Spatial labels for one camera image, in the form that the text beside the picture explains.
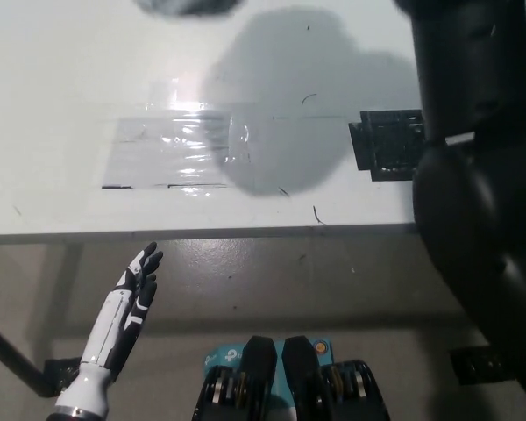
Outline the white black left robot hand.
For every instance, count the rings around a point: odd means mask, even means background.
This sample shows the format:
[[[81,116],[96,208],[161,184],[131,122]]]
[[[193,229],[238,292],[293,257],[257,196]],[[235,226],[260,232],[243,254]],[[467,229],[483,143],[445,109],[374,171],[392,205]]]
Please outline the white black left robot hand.
[[[129,263],[106,296],[84,348],[81,363],[117,378],[141,333],[157,290],[156,270],[163,258],[155,242]]]

